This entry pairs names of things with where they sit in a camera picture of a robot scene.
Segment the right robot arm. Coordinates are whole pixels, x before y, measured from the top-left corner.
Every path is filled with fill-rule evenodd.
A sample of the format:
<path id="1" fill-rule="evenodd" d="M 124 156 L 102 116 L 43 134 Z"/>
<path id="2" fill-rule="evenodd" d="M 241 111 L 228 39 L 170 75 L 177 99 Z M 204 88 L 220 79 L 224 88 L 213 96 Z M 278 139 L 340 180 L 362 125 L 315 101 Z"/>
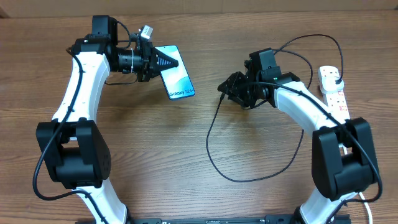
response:
<path id="1" fill-rule="evenodd" d="M 364 203 L 356 195 L 377 184 L 382 194 L 373 136 L 363 118 L 333 116 L 327 105 L 313 96 L 292 72 L 282 73 L 274 50 L 253 52 L 245 61 L 246 73 L 231 74 L 218 86 L 221 99 L 253 109 L 268 102 L 288 114 L 312 137 L 312 179 L 315 189 L 291 215 L 268 215 L 267 223 L 350 223 L 338 216 L 347 203 Z"/>

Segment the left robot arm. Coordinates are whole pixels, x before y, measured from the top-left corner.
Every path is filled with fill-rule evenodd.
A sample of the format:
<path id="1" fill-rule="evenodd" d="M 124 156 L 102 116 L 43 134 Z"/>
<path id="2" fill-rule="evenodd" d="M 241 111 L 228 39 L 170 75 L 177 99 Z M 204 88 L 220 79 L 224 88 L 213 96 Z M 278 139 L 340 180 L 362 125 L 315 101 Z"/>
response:
<path id="1" fill-rule="evenodd" d="M 41 150 L 38 166 L 45 166 L 50 178 L 79 196 L 95 223 L 132 223 L 110 182 L 111 155 L 96 124 L 101 92 L 111 72 L 134 73 L 137 81 L 148 82 L 178 61 L 157 50 L 152 28 L 143 26 L 129 34 L 126 46 L 118 39 L 121 23 L 111 16 L 94 16 L 92 31 L 67 49 L 72 72 L 57 112 L 41 122 L 36 138 Z"/>

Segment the Samsung Galaxy smartphone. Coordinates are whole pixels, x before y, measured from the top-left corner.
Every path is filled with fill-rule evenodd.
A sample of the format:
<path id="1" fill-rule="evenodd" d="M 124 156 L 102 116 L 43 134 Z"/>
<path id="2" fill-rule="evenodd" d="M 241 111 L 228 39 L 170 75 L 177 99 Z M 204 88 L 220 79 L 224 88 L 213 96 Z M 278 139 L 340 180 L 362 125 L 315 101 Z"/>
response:
<path id="1" fill-rule="evenodd" d="M 160 73 L 170 100 L 188 98 L 195 95 L 195 89 L 188 75 L 180 51 L 176 45 L 156 47 L 157 50 L 178 61 L 178 66 Z"/>

